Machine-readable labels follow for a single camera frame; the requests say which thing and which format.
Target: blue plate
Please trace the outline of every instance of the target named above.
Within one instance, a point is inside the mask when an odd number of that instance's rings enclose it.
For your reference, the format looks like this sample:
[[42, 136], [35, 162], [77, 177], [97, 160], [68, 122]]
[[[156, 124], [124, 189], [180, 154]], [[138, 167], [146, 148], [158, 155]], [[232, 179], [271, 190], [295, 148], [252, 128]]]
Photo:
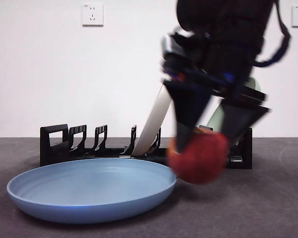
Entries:
[[136, 159], [90, 159], [24, 172], [7, 185], [23, 212], [46, 221], [89, 224], [148, 211], [173, 191], [170, 168]]

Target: table surface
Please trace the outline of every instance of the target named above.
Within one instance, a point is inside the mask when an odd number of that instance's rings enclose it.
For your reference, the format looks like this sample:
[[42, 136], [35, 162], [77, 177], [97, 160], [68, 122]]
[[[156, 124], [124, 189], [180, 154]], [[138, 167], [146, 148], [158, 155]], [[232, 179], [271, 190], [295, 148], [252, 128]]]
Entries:
[[56, 224], [17, 209], [6, 185], [38, 166], [38, 138], [0, 138], [0, 238], [298, 238], [298, 138], [255, 138], [253, 170], [226, 169], [208, 185], [179, 179], [161, 205], [104, 224]]

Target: beige plate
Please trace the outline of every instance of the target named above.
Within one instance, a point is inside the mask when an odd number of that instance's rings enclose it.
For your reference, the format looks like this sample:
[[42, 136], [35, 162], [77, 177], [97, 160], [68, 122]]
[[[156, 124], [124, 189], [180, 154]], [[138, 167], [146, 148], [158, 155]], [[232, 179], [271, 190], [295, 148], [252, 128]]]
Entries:
[[166, 87], [162, 85], [132, 156], [144, 155], [149, 150], [162, 125], [170, 103], [171, 97]]

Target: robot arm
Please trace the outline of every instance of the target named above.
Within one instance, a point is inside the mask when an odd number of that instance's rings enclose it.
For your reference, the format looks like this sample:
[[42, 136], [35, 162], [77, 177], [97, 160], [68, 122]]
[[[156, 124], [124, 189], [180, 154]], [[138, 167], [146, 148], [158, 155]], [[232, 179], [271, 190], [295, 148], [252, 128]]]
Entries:
[[[257, 62], [274, 4], [284, 39], [272, 59]], [[175, 106], [177, 151], [186, 147], [211, 95], [223, 98], [220, 132], [233, 145], [268, 112], [261, 106], [265, 94], [244, 84], [253, 66], [271, 65], [287, 50], [290, 35], [280, 18], [279, 1], [179, 0], [177, 16], [180, 26], [193, 33], [175, 33], [162, 42], [163, 71], [172, 78], [164, 84]]]

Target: dish rack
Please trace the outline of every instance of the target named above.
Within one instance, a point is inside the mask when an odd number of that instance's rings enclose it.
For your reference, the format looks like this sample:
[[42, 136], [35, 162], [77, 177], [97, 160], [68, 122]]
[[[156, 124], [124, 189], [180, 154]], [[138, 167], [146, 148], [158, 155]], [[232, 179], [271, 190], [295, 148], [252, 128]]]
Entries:
[[[94, 158], [133, 158], [152, 161], [167, 165], [165, 152], [166, 148], [160, 148], [161, 128], [159, 129], [154, 142], [149, 150], [140, 157], [133, 157], [135, 148], [137, 126], [131, 128], [130, 144], [124, 148], [107, 148], [107, 125], [95, 128], [94, 145], [86, 148], [87, 125], [80, 125], [68, 128], [67, 124], [44, 126], [40, 128], [40, 166], [51, 165], [66, 161], [94, 159]], [[62, 132], [62, 142], [51, 145], [50, 133]], [[74, 135], [82, 133], [82, 139], [77, 146], [74, 144]], [[99, 143], [99, 135], [104, 134], [103, 140]], [[241, 139], [230, 149], [227, 158], [229, 169], [252, 169], [252, 129], [249, 128]]]

